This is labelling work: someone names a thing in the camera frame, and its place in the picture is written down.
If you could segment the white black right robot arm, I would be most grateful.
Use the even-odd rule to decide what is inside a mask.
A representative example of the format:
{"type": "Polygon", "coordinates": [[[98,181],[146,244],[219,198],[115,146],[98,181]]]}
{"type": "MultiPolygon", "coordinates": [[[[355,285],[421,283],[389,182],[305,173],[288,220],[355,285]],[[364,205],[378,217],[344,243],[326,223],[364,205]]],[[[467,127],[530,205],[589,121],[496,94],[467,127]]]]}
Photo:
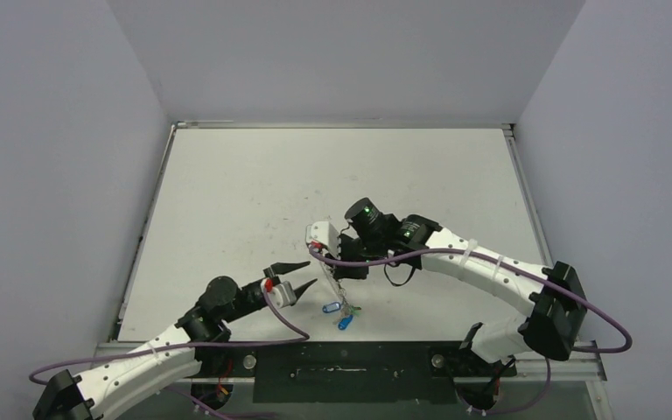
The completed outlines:
{"type": "Polygon", "coordinates": [[[468,374],[482,375],[495,362],[526,352],[553,361],[571,357],[587,309],[569,264],[548,267],[506,257],[421,215],[383,213],[368,198],[350,206],[345,219],[354,236],[328,221],[307,228],[306,245],[333,279],[363,280],[372,266],[407,264],[412,271],[457,279],[516,310],[511,318],[471,327],[459,352],[468,374]]]}

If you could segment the green key tag with key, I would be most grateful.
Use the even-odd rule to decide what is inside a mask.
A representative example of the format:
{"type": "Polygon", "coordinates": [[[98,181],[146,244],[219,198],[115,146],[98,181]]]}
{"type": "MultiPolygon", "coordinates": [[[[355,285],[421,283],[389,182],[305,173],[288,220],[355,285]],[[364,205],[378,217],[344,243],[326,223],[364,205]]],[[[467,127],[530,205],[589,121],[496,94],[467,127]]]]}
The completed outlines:
{"type": "Polygon", "coordinates": [[[348,317],[358,316],[360,311],[361,311],[361,308],[359,306],[350,305],[347,308],[347,316],[348,317]]]}

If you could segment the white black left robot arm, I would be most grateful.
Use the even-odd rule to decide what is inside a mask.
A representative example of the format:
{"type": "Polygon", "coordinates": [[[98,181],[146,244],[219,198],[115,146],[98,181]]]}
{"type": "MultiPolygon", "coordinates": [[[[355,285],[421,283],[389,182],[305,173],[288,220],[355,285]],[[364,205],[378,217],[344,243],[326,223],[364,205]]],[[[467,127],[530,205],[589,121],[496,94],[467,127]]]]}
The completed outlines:
{"type": "Polygon", "coordinates": [[[53,364],[56,373],[43,381],[33,418],[116,419],[178,380],[198,373],[218,375],[226,365],[224,350],[267,345],[233,341],[229,323],[264,308],[279,317],[280,309],[295,305],[312,286],[307,282],[294,288],[281,277],[307,265],[276,262],[244,286],[217,276],[175,323],[130,352],[92,359],[92,368],[78,374],[69,371],[68,362],[53,364]]]}

